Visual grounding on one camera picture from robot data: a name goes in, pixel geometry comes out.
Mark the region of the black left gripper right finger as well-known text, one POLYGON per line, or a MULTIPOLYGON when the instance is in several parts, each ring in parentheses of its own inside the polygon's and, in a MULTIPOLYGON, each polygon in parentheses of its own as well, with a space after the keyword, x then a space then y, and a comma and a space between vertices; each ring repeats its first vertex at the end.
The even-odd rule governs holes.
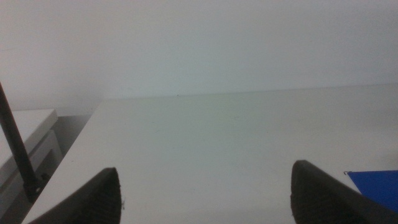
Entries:
POLYGON ((397 213, 357 193, 309 161, 293 164, 290 207, 299 224, 397 224, 397 213))

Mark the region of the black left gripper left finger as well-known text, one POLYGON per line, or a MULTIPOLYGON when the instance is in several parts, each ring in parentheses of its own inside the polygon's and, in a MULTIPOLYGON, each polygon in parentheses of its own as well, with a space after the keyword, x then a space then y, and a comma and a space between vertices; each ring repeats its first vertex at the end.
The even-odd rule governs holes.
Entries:
POLYGON ((33 224, 119 224, 121 186, 116 168, 105 168, 33 224))

